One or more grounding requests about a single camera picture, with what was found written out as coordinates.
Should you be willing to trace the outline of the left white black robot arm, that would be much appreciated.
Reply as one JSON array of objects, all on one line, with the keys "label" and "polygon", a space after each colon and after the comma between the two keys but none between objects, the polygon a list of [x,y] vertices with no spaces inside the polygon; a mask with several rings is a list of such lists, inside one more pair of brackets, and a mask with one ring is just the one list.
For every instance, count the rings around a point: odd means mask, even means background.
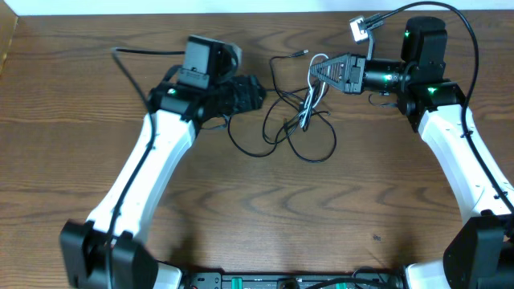
[{"label": "left white black robot arm", "polygon": [[262,107],[266,92],[253,75],[238,75],[242,51],[233,43],[191,35],[160,83],[141,97],[147,114],[119,176],[83,223],[59,235],[74,288],[179,288],[181,269],[145,248],[157,205],[178,162],[212,118]]}]

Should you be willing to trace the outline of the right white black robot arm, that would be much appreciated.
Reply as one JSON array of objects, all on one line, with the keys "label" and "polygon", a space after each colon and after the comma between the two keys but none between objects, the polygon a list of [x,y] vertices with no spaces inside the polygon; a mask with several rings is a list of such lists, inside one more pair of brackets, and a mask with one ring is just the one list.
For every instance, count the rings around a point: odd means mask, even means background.
[{"label": "right white black robot arm", "polygon": [[483,142],[469,99],[443,76],[446,45],[445,22],[418,16],[406,23],[399,61],[347,53],[312,65],[309,73],[346,94],[395,94],[455,195],[462,229],[441,259],[407,266],[404,287],[510,288],[513,187]]}]

